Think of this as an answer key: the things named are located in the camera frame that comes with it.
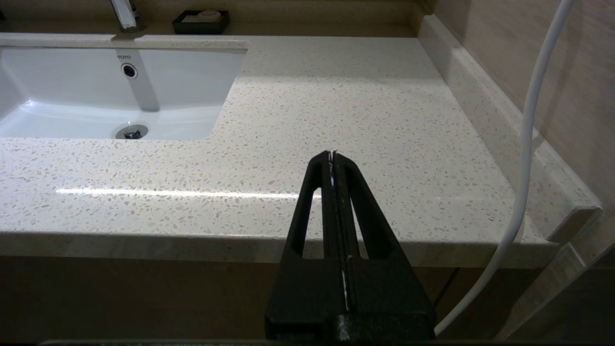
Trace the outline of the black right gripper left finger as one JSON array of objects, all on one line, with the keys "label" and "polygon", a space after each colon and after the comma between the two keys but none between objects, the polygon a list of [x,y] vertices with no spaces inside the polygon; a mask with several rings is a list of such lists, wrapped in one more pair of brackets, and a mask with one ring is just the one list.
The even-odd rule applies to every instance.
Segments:
[{"label": "black right gripper left finger", "polygon": [[[283,256],[265,312],[270,340],[324,340],[346,311],[340,225],[332,184],[332,154],[312,158],[301,185]],[[321,190],[323,258],[303,257],[314,191]]]}]

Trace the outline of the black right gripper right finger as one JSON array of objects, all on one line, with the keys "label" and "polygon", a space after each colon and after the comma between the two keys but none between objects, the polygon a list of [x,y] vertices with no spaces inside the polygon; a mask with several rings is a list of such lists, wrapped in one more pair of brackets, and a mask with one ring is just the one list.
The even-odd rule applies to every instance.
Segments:
[{"label": "black right gripper right finger", "polygon": [[435,309],[358,166],[334,153],[347,307],[341,342],[435,339]]}]

